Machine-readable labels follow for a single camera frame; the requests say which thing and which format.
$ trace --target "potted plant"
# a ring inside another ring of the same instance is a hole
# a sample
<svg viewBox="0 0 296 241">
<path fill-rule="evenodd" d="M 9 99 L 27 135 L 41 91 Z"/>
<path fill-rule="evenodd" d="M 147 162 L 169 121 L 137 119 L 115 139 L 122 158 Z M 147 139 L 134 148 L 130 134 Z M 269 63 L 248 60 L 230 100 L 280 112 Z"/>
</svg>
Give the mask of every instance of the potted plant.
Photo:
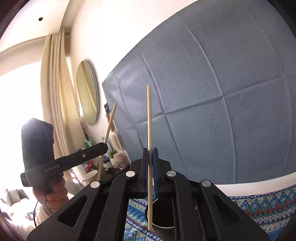
<svg viewBox="0 0 296 241">
<path fill-rule="evenodd" d="M 116 160 L 114 158 L 114 154 L 116 154 L 116 153 L 117 153 L 116 150 L 110 152 L 110 161 L 111 161 L 114 168 L 118 167 L 117 162 L 116 162 Z"/>
</svg>

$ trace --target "green plant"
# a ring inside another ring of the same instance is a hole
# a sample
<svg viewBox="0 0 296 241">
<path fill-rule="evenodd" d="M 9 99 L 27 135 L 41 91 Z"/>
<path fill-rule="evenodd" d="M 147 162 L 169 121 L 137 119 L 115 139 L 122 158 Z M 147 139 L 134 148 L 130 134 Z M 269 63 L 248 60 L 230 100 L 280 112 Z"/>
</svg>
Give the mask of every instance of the green plant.
<svg viewBox="0 0 296 241">
<path fill-rule="evenodd" d="M 114 151 L 111 151 L 110 152 L 110 158 L 114 158 L 114 154 L 116 154 L 117 153 L 117 151 L 116 150 L 114 150 Z"/>
</svg>

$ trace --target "silver screw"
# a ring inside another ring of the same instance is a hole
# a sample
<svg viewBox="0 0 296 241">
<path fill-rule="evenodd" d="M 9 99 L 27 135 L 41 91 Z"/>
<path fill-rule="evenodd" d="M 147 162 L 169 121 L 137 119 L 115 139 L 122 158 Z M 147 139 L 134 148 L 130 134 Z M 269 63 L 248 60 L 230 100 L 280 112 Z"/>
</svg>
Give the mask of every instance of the silver screw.
<svg viewBox="0 0 296 241">
<path fill-rule="evenodd" d="M 175 172 L 175 171 L 168 171 L 168 172 L 167 172 L 167 175 L 168 175 L 169 177 L 174 177 L 174 176 L 176 175 L 176 172 Z"/>
<path fill-rule="evenodd" d="M 209 187 L 209 186 L 211 186 L 211 182 L 208 181 L 208 180 L 203 180 L 203 181 L 202 181 L 202 185 L 203 185 L 204 187 Z"/>
<path fill-rule="evenodd" d="M 98 181 L 94 181 L 91 183 L 92 188 L 98 188 L 100 186 L 100 183 Z"/>
<path fill-rule="evenodd" d="M 133 177 L 135 175 L 135 172 L 134 171 L 128 171 L 126 172 L 126 176 L 127 177 Z"/>
</svg>

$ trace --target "black cup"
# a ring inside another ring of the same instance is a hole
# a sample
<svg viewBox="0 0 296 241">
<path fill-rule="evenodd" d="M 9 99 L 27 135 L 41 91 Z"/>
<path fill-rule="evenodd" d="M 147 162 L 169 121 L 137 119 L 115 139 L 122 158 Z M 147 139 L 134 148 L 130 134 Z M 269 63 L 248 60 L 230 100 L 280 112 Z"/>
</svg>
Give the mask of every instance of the black cup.
<svg viewBox="0 0 296 241">
<path fill-rule="evenodd" d="M 171 198 L 155 199 L 152 204 L 152 229 L 163 241 L 175 240 L 173 201 Z"/>
</svg>

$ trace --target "black cable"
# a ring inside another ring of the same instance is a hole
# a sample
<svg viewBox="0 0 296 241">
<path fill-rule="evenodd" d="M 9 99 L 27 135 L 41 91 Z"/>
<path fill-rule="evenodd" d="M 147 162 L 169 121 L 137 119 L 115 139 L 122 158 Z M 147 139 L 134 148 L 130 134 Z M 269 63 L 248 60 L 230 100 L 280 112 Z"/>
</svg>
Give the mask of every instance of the black cable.
<svg viewBox="0 0 296 241">
<path fill-rule="evenodd" d="M 34 208 L 34 211 L 33 211 L 33 220 L 34 220 L 35 228 L 37 228 L 36 221 L 35 221 L 35 213 L 36 213 L 37 204 L 38 204 L 38 201 L 37 201 L 37 203 L 35 205 L 35 208 Z"/>
</svg>

